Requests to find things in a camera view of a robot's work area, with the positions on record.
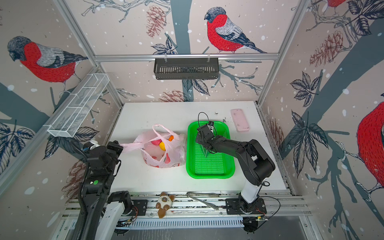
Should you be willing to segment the pink plastic bag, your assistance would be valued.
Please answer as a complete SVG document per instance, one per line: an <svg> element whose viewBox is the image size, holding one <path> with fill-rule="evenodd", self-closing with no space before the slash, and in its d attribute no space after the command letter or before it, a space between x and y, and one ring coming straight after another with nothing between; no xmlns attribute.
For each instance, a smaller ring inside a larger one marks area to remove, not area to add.
<svg viewBox="0 0 384 240"><path fill-rule="evenodd" d="M174 139L170 142L168 139L171 135ZM153 145L151 141L154 140L162 140L166 151ZM139 150L148 166L165 169L186 164L186 140L186 135L177 134L161 124L155 124L151 130L141 133L133 143L120 145L123 147L123 153Z"/></svg>

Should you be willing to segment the red apple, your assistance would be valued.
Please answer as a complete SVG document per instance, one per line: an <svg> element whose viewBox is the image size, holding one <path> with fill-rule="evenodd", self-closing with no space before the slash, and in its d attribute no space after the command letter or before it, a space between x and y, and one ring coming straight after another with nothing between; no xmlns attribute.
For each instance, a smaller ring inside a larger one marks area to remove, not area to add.
<svg viewBox="0 0 384 240"><path fill-rule="evenodd" d="M159 146L160 143L162 142L162 140L154 140L154 141L151 141L151 143L155 146Z"/></svg>

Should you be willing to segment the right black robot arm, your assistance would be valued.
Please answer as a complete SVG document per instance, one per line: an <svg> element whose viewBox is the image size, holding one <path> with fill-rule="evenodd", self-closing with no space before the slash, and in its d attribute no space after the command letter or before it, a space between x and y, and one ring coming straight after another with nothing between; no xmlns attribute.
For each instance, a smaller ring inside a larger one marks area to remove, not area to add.
<svg viewBox="0 0 384 240"><path fill-rule="evenodd" d="M236 158L247 181L239 196L240 210L250 213L256 209L264 180L276 169L275 163L257 140L238 142L217 135L207 124L197 128L196 143L211 154L226 154Z"/></svg>

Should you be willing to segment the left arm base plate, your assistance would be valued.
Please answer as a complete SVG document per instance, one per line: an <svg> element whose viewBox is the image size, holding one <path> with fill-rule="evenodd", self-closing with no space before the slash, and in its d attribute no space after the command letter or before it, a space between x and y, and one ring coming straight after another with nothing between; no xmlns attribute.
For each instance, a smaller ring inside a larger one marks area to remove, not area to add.
<svg viewBox="0 0 384 240"><path fill-rule="evenodd" d="M146 215L148 200L132 200L132 203L132 209L127 213L123 213L123 217L142 217Z"/></svg>

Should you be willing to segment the orange fruit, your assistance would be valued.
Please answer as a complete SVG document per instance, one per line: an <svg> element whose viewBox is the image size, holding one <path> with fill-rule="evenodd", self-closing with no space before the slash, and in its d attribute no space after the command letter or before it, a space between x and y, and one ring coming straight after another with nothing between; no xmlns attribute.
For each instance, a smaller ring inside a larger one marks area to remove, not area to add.
<svg viewBox="0 0 384 240"><path fill-rule="evenodd" d="M159 147L160 147L160 149L161 149L162 151L166 151L166 147L165 147L165 143L164 143L164 142L161 142L161 143L159 144Z"/></svg>

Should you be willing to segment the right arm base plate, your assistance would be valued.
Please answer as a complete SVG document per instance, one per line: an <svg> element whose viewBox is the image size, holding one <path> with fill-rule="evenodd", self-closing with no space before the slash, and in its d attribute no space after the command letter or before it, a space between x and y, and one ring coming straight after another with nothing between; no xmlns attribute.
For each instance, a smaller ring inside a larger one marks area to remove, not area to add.
<svg viewBox="0 0 384 240"><path fill-rule="evenodd" d="M252 203L244 199L226 199L225 209L228 215L266 215L266 205L262 198L257 198Z"/></svg>

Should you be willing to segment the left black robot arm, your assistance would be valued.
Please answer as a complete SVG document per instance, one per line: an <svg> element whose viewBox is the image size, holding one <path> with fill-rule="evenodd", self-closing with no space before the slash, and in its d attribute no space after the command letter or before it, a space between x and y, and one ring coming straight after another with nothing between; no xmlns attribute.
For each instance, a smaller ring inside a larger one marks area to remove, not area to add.
<svg viewBox="0 0 384 240"><path fill-rule="evenodd" d="M110 240L121 216L133 209L129 192L110 193L122 164L119 156L124 148L118 141L108 142L106 146L88 142L82 149L71 145L86 164L78 191L81 210L72 239Z"/></svg>

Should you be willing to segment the green plastic basket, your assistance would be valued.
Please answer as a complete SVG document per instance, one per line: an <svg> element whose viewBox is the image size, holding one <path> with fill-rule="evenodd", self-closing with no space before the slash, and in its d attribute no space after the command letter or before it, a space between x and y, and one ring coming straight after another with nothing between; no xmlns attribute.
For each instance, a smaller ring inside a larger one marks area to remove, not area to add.
<svg viewBox="0 0 384 240"><path fill-rule="evenodd" d="M207 121L195 121L188 127L187 173L194 179L228 179L236 170L234 157L223 153L205 154L203 147L196 143L197 128L207 123Z"/></svg>

